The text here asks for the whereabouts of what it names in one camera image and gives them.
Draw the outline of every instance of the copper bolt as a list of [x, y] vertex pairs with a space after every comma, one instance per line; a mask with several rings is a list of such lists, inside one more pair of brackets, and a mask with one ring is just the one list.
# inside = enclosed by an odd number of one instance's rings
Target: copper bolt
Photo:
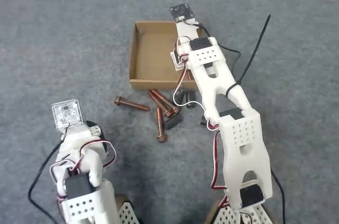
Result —
[[162, 100], [167, 106], [169, 106], [175, 114], [180, 112], [180, 108], [174, 105], [171, 101], [169, 101], [163, 94], [161, 94], [158, 90], [150, 90], [155, 96], [157, 96], [160, 100]]
[[155, 103], [157, 103], [158, 107], [161, 108], [166, 117], [170, 117], [173, 114], [172, 110], [168, 109], [160, 100], [158, 100], [151, 91], [148, 91], [147, 94]]
[[158, 137], [157, 140], [159, 143], [164, 143], [167, 141], [167, 135], [164, 133], [164, 122], [163, 122], [163, 111], [160, 107], [157, 107], [157, 120], [158, 120]]
[[188, 80], [194, 80], [194, 77], [193, 77], [192, 72], [191, 72], [190, 69], [188, 69], [188, 70], [186, 71], [186, 75], [187, 75], [187, 79], [188, 79]]
[[115, 100], [114, 100], [114, 103], [116, 105], [125, 105], [125, 106], [130, 106], [134, 109], [139, 109], [139, 110], [142, 110], [142, 111], [146, 111], [148, 112], [149, 111], [149, 107], [148, 106], [145, 106], [145, 105], [141, 105], [141, 104], [138, 104], [138, 103], [135, 103], [135, 102], [131, 102], [131, 101], [127, 101], [125, 99], [123, 99], [122, 97], [116, 97]]

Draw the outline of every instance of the perforated bracket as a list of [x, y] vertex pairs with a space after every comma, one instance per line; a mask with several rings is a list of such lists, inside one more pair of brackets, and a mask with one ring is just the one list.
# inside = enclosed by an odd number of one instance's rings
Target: perforated bracket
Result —
[[119, 223], [117, 204], [112, 184], [103, 179], [95, 192], [65, 200], [61, 203], [66, 223], [77, 223], [83, 219], [94, 219], [95, 223]]
[[[219, 119], [225, 152], [223, 167], [225, 185], [229, 203], [237, 210], [245, 206], [240, 195], [243, 188], [255, 184], [260, 187], [262, 197], [259, 197], [258, 201], [251, 200], [251, 204], [263, 203], [272, 196], [270, 159], [262, 138], [260, 115], [252, 108], [243, 110], [242, 115], [244, 117], [237, 120], [230, 115]], [[244, 183], [244, 177], [248, 172], [254, 172], [256, 179]]]
[[231, 207], [225, 207], [218, 211], [213, 224], [274, 224], [269, 215], [262, 207], [248, 207], [242, 209], [241, 212], [234, 211]]
[[132, 205], [129, 202], [122, 204], [119, 210], [119, 217], [122, 224], [139, 224]]

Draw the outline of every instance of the robotic arm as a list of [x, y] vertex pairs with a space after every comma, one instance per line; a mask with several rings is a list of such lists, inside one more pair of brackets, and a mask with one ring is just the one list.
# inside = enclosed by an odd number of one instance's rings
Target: robotic arm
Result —
[[[171, 52], [176, 70], [190, 69], [198, 86], [208, 124], [218, 127], [224, 147], [224, 192], [232, 209], [262, 204], [272, 196], [270, 158], [263, 142], [260, 114], [249, 103], [230, 72], [214, 37], [199, 38], [198, 22], [188, 4], [170, 8], [178, 32]], [[220, 116], [216, 96], [226, 95], [237, 107]], [[256, 178], [244, 181], [248, 172]]]
[[[50, 174], [66, 223], [120, 223], [113, 186], [102, 178], [103, 167], [115, 160], [114, 147], [100, 137], [98, 125], [83, 121], [78, 100], [53, 104], [52, 110], [64, 142]], [[105, 163], [107, 145], [114, 158]]]

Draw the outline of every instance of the open cardboard box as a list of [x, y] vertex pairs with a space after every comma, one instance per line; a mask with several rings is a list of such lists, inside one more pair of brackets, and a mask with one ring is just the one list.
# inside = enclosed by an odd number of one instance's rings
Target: open cardboard box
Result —
[[[170, 52], [177, 39], [173, 21], [137, 21], [133, 32], [129, 79], [133, 89], [174, 89], [182, 71], [175, 71]], [[183, 87], [196, 88], [184, 79]]]

